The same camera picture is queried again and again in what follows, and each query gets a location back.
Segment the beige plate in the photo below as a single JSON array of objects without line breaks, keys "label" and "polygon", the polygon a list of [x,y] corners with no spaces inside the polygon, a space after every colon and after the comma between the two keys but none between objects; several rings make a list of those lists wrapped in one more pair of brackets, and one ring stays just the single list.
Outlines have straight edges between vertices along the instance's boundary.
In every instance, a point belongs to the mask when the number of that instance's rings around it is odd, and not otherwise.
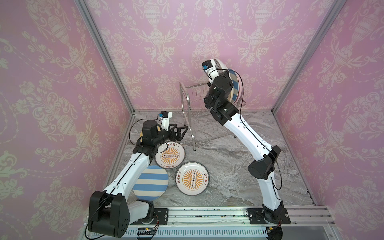
[{"label": "beige plate", "polygon": [[228,100],[230,103],[234,103],[236,101],[236,98],[237,98],[238,81],[237,81],[236,74],[232,70],[229,70],[229,76],[230,76],[230,79],[233,83],[233,86],[232,86],[231,93],[228,96]]}]

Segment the pink plate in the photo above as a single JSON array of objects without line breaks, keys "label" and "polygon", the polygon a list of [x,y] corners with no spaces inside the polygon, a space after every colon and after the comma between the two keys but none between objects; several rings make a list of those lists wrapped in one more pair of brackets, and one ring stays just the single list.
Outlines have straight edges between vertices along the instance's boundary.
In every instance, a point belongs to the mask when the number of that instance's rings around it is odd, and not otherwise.
[{"label": "pink plate", "polygon": [[243,96],[244,96],[244,83],[243,83],[243,79],[239,73],[237,73],[237,77],[239,80],[238,102],[240,103],[243,99]]}]

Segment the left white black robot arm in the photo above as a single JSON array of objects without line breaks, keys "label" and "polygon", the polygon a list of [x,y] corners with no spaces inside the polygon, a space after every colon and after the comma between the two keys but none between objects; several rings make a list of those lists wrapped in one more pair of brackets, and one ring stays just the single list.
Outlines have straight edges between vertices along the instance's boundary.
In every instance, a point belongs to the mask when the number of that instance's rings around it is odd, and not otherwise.
[{"label": "left white black robot arm", "polygon": [[135,147],[129,162],[104,190],[95,191],[91,195],[85,233],[121,238],[130,224],[137,221],[150,223],[153,220],[153,201],[136,200],[128,204],[127,197],[159,152],[159,147],[167,141],[180,142],[188,127],[165,124],[159,119],[143,121],[142,136],[133,143]]}]

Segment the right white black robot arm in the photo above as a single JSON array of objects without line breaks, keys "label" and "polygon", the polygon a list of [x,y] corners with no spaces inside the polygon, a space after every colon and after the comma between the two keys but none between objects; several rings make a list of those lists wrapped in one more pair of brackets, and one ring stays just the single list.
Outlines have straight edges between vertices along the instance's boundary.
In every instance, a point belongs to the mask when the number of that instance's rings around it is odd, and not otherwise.
[{"label": "right white black robot arm", "polygon": [[213,118],[231,131],[249,150],[254,160],[249,164],[249,173],[257,179],[263,197],[265,219],[277,223],[283,214],[284,204],[275,184],[275,162],[281,153],[279,146],[272,146],[253,130],[230,101],[233,88],[229,76],[217,76],[210,81],[204,98],[205,107]]}]

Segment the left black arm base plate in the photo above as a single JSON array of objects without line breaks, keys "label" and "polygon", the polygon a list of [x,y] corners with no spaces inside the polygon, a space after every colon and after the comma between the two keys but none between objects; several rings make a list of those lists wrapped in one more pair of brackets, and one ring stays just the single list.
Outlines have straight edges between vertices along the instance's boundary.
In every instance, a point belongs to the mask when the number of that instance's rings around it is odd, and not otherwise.
[{"label": "left black arm base plate", "polygon": [[154,209],[154,214],[152,219],[140,219],[136,222],[133,222],[133,225],[167,225],[169,219],[169,209],[168,208],[158,208]]}]

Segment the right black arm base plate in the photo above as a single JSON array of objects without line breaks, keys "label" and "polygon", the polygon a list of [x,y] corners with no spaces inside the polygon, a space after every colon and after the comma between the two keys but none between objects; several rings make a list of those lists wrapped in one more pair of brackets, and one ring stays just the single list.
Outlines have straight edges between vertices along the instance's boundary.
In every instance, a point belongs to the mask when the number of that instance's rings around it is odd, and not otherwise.
[{"label": "right black arm base plate", "polygon": [[246,210],[246,216],[251,225],[289,225],[292,223],[288,211],[285,208],[282,209],[277,216],[274,216],[273,213],[270,213],[263,208],[249,208]]}]

